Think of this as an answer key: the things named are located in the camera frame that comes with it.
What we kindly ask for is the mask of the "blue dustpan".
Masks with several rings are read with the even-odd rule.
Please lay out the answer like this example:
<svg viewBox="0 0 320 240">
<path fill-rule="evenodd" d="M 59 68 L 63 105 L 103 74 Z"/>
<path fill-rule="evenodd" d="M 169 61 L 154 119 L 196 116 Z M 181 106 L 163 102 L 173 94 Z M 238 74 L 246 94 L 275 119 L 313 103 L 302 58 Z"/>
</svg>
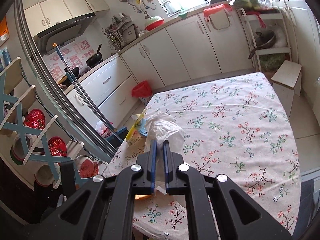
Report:
<svg viewBox="0 0 320 240">
<path fill-rule="evenodd" d="M 106 141 L 110 143 L 114 148 L 118 148 L 125 140 L 128 132 L 129 131 L 127 130 L 127 127 L 122 127 L 121 129 L 117 130 L 117 136 L 112 134 L 106 138 Z"/>
</svg>

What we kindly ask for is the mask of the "utensil drying rack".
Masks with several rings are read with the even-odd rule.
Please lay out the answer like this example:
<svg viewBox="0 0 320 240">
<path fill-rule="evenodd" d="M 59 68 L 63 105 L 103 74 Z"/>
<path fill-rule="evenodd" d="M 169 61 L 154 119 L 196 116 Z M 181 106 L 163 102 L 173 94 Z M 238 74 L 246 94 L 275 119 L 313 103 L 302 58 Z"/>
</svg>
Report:
<svg viewBox="0 0 320 240">
<path fill-rule="evenodd" d="M 121 14 L 121 17 L 114 16 L 112 24 L 102 28 L 101 32 L 107 37 L 109 48 L 116 52 L 138 38 L 136 25 L 132 23 L 131 17 L 125 14 Z"/>
</svg>

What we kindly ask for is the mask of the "white hanging cutting board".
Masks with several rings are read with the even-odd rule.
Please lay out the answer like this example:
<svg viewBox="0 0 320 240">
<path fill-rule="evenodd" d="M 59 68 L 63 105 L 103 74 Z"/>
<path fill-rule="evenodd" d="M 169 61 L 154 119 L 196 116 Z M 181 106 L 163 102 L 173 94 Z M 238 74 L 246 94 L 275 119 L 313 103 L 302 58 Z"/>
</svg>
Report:
<svg viewBox="0 0 320 240">
<path fill-rule="evenodd" d="M 210 14 L 209 19 L 215 30 L 227 29 L 231 25 L 225 9 L 221 9 L 214 14 Z"/>
</svg>

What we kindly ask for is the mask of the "black range hood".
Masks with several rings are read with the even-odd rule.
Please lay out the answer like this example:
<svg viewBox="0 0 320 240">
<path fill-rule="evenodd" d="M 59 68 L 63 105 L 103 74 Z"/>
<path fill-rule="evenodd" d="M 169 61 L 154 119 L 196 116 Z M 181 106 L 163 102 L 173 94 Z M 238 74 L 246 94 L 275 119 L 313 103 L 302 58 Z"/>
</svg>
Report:
<svg viewBox="0 0 320 240">
<path fill-rule="evenodd" d="M 58 23 L 33 37 L 41 56 L 54 52 L 53 43 L 59 48 L 81 36 L 95 19 L 95 13 L 84 14 Z"/>
</svg>

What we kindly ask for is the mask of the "red green covered bowl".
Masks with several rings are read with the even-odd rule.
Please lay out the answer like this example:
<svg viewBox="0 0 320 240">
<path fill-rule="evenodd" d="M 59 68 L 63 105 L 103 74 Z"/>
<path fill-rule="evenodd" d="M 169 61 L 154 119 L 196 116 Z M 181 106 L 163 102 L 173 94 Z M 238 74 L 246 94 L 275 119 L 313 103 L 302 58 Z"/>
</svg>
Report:
<svg viewBox="0 0 320 240">
<path fill-rule="evenodd" d="M 155 17 L 147 17 L 145 24 L 144 24 L 144 29 L 147 31 L 152 31 L 153 29 L 159 27 L 160 25 L 164 24 L 164 19 L 160 16 L 155 16 Z"/>
</svg>

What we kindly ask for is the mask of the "floral tablecloth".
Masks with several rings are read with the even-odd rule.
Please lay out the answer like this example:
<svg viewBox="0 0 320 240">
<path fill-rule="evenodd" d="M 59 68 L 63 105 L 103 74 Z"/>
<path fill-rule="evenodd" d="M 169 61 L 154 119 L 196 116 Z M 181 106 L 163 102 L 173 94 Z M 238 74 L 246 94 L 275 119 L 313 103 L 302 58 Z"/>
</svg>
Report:
<svg viewBox="0 0 320 240">
<path fill-rule="evenodd" d="M 299 213 L 299 156 L 289 118 L 262 73 L 155 94 L 146 130 L 175 123 L 170 149 L 205 176 L 225 174 L 293 233 Z"/>
</svg>

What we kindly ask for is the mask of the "white shelf rack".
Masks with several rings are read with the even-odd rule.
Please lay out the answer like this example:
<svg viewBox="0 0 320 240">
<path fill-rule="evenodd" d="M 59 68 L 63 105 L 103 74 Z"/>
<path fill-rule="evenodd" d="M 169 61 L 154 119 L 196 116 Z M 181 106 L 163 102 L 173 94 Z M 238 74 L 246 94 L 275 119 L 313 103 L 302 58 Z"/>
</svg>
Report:
<svg viewBox="0 0 320 240">
<path fill-rule="evenodd" d="M 283 13 L 278 9 L 259 12 L 240 8 L 238 14 L 247 36 L 248 58 L 256 70 L 273 70 L 280 66 L 282 59 L 292 59 Z"/>
</svg>

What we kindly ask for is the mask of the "white wooden stool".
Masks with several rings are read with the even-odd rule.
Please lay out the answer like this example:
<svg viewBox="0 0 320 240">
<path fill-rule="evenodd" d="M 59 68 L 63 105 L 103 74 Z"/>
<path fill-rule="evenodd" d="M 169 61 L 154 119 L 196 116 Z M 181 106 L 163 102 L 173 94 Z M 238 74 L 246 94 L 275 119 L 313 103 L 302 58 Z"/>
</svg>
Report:
<svg viewBox="0 0 320 240">
<path fill-rule="evenodd" d="M 294 96 L 300 96 L 302 66 L 298 63 L 285 60 L 271 80 L 274 91 L 289 117 Z"/>
</svg>

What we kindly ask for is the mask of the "white plastic bag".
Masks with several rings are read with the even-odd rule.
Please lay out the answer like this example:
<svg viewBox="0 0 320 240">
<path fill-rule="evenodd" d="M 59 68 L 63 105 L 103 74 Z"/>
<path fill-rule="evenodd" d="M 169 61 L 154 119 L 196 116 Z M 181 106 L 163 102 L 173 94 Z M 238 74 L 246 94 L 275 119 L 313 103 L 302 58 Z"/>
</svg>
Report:
<svg viewBox="0 0 320 240">
<path fill-rule="evenodd" d="M 155 192 L 166 195 L 163 142 L 168 140 L 170 150 L 181 154 L 185 132 L 171 115 L 164 112 L 158 112 L 149 116 L 146 119 L 145 129 L 148 132 L 144 146 L 145 152 L 150 150 L 152 140 L 156 140 L 157 142 Z"/>
</svg>

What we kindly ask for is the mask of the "red lined trash bin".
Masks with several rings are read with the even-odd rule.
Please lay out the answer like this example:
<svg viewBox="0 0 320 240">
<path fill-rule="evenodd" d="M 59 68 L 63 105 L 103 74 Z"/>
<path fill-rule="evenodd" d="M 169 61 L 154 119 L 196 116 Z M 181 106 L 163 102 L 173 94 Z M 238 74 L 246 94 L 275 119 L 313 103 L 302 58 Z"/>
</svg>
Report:
<svg viewBox="0 0 320 240">
<path fill-rule="evenodd" d="M 138 98 L 145 106 L 150 102 L 153 92 L 148 81 L 142 81 L 131 90 L 131 96 Z"/>
</svg>

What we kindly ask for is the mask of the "yellow red paper envelope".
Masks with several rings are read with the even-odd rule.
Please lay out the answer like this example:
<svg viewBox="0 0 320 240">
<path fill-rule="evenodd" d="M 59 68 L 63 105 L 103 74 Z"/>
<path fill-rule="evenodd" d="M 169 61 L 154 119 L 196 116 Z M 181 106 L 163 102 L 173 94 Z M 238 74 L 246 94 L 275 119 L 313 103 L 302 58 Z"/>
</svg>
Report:
<svg viewBox="0 0 320 240">
<path fill-rule="evenodd" d="M 145 111 L 142 111 L 141 114 L 132 115 L 131 119 L 134 121 L 134 123 L 125 137 L 126 142 L 129 142 L 131 138 L 137 133 L 143 137 L 147 137 L 148 132 L 145 127 Z"/>
</svg>

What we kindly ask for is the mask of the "blue milk carton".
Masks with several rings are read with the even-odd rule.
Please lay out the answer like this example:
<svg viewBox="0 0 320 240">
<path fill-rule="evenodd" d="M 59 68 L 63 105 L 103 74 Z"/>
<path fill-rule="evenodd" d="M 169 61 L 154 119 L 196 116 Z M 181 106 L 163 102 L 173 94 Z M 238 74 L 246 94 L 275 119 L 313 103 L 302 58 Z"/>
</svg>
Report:
<svg viewBox="0 0 320 240">
<path fill-rule="evenodd" d="M 137 120 L 135 123 L 135 130 L 144 137 L 148 136 L 148 130 L 146 129 L 146 119 L 142 118 L 140 120 Z"/>
</svg>

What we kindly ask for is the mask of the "black lidded wok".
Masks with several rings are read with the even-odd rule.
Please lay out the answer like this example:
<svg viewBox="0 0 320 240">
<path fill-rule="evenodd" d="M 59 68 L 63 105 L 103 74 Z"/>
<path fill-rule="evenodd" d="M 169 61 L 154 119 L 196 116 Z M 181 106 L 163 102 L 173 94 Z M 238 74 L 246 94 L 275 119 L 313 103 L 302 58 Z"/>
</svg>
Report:
<svg viewBox="0 0 320 240">
<path fill-rule="evenodd" d="M 254 39 L 256 46 L 251 50 L 248 59 L 250 60 L 257 50 L 272 48 L 276 43 L 276 34 L 272 30 L 261 30 L 255 32 L 257 37 Z"/>
</svg>

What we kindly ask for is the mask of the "black frying pan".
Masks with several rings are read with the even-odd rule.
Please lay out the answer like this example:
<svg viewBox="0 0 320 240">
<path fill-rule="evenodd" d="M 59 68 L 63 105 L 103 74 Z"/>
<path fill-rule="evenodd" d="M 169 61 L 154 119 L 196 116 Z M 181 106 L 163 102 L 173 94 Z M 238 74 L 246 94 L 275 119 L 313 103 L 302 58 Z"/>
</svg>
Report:
<svg viewBox="0 0 320 240">
<path fill-rule="evenodd" d="M 102 53 L 100 52 L 102 47 L 102 44 L 99 44 L 99 47 L 97 48 L 97 52 L 93 54 L 89 59 L 87 59 L 86 64 L 88 67 L 93 68 L 97 64 L 99 64 L 102 61 Z"/>
</svg>

